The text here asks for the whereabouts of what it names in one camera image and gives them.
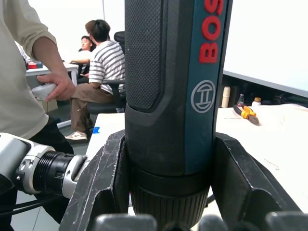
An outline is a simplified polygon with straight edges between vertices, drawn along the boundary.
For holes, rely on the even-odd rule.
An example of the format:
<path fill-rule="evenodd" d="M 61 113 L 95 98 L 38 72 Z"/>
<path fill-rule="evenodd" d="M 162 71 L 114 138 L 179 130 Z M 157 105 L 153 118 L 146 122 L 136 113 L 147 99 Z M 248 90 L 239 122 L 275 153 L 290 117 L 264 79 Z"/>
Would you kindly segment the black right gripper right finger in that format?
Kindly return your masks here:
<path fill-rule="evenodd" d="M 243 146 L 217 133 L 212 190 L 230 230 L 300 231 L 302 211 L 286 189 Z"/>

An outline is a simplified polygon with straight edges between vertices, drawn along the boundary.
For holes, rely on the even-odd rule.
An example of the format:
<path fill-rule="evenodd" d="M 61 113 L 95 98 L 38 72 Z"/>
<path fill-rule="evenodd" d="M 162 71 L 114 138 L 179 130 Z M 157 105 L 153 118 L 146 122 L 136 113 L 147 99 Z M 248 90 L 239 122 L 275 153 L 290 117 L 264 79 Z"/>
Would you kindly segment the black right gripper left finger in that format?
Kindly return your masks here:
<path fill-rule="evenodd" d="M 102 214 L 128 212 L 124 130 L 111 134 L 92 159 L 73 157 L 64 174 L 62 194 L 70 201 L 59 227 L 61 231 L 89 231 Z"/>

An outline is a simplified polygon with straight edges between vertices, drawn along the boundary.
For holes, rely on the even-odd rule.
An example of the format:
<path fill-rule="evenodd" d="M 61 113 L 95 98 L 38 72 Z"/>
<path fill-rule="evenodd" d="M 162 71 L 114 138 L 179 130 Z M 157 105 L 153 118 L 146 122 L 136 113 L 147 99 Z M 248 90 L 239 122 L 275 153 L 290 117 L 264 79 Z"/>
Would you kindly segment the hand of standing person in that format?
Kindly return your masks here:
<path fill-rule="evenodd" d="M 52 83 L 56 88 L 48 95 L 46 101 L 69 100 L 75 92 L 75 85 L 70 79 L 66 69 L 52 70 L 49 74 L 37 76 L 39 82 Z"/>

